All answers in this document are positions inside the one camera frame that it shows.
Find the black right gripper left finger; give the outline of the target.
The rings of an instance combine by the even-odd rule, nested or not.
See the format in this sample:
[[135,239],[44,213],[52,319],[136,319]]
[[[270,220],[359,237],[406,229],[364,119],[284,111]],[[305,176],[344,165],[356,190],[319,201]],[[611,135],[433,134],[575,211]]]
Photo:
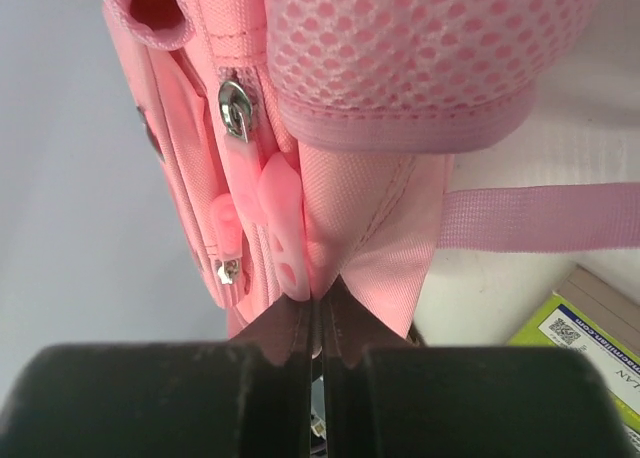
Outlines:
[[226,342],[55,345],[1,413],[5,457],[306,457],[311,306],[280,298]]

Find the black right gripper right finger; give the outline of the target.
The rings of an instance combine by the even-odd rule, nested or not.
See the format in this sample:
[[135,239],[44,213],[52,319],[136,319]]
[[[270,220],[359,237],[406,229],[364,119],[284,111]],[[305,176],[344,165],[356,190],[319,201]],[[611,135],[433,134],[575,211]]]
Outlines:
[[332,457],[632,457],[596,368],[556,347],[417,347],[342,281],[320,303]]

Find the green comic paperback book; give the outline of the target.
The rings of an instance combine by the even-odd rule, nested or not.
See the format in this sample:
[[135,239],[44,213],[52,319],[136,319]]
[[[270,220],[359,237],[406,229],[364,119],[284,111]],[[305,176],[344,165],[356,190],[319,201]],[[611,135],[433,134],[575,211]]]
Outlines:
[[510,338],[584,354],[602,375],[626,428],[639,432],[639,306],[577,267]]

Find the pink student backpack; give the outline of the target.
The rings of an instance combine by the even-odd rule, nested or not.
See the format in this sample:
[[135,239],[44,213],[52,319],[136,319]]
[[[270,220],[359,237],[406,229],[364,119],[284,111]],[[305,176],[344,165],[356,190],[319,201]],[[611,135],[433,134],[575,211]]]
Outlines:
[[599,0],[102,0],[231,335],[337,278],[399,335],[437,249],[635,248],[639,185],[452,191]]

